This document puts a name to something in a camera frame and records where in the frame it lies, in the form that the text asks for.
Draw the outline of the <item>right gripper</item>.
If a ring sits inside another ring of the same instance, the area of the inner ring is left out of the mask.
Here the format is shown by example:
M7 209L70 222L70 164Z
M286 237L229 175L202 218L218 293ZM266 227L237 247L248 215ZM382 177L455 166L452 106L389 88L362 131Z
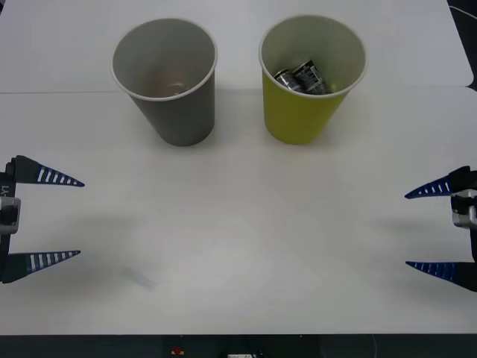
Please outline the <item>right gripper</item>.
M470 190L468 196L472 201L469 208L470 244L472 257L476 262L476 171L472 171L470 166L462 166L444 177L411 190L404 197L414 199L451 196L468 189ZM471 292L476 292L476 263L406 261L405 264L432 277L440 278Z

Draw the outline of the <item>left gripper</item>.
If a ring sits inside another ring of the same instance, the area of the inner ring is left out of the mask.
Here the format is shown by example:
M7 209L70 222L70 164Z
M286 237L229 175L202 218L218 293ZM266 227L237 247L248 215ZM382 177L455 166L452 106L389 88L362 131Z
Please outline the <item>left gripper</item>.
M17 232L16 182L35 185L85 186L83 182L29 157L11 159L1 173L1 272L3 284L12 283L43 269L73 258L81 251L8 254L10 236Z

